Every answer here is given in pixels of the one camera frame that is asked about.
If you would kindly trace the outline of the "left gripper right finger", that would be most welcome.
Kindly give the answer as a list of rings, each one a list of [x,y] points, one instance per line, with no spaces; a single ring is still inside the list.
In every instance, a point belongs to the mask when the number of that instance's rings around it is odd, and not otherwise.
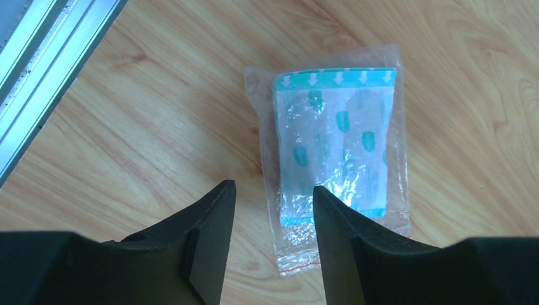
[[[439,248],[397,234],[325,187],[313,213],[327,304],[537,304],[538,238]]]

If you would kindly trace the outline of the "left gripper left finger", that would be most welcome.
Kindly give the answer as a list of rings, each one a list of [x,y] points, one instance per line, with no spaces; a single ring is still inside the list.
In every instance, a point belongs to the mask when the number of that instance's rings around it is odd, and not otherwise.
[[[224,180],[121,241],[3,231],[1,303],[219,304],[235,203],[235,182]]]

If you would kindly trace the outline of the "small clear bag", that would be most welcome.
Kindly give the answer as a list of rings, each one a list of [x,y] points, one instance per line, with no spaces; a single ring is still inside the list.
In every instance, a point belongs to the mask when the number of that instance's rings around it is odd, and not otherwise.
[[[246,96],[259,142],[276,267],[319,267],[313,190],[408,236],[404,66],[400,46],[377,44],[284,71],[248,66]]]

